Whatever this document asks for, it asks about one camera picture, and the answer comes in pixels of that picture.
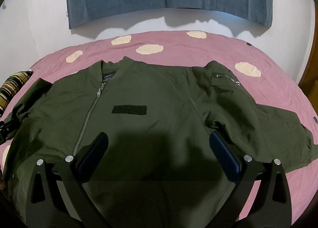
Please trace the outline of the brown wooden door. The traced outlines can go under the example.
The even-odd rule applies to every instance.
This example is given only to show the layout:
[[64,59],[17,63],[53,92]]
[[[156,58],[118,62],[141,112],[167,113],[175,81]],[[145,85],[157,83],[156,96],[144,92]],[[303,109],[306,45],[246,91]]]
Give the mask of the brown wooden door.
[[314,37],[306,68],[298,84],[304,95],[309,99],[317,81],[317,4],[315,4]]

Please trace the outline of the olive green bomber jacket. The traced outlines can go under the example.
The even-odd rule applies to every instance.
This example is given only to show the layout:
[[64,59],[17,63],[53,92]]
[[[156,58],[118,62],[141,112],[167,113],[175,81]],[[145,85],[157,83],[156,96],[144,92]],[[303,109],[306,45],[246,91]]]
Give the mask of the olive green bomber jacket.
[[294,112],[257,104],[222,64],[148,65],[99,61],[49,83],[35,81],[7,117],[6,192],[22,220],[36,161],[78,157],[104,132],[109,147],[85,190],[106,227],[204,227],[234,185],[209,146],[218,131],[261,162],[286,172],[317,159]]

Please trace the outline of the plaid brown pillow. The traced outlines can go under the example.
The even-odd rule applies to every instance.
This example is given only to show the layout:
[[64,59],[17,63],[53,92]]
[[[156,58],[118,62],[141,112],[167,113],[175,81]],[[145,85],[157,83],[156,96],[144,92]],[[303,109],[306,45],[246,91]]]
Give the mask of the plaid brown pillow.
[[20,89],[33,75],[33,71],[21,71],[8,77],[0,88],[0,109],[1,116],[4,114],[7,106]]

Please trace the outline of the pink polka dot bedsheet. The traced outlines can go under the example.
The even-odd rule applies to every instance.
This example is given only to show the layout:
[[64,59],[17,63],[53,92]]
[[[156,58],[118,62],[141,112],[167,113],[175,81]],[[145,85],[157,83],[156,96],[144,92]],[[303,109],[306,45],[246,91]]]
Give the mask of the pink polka dot bedsheet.
[[[38,79],[55,83],[99,61],[117,63],[125,57],[148,65],[178,67],[204,67],[216,61],[237,77],[257,104],[294,112],[317,145],[317,114],[299,86],[269,56],[242,40],[211,33],[197,38],[195,33],[186,31],[139,33],[130,38],[99,40],[48,55],[32,66],[33,75],[9,103],[4,120],[10,121],[8,115]],[[317,159],[285,173],[292,221],[296,221],[317,191]]]

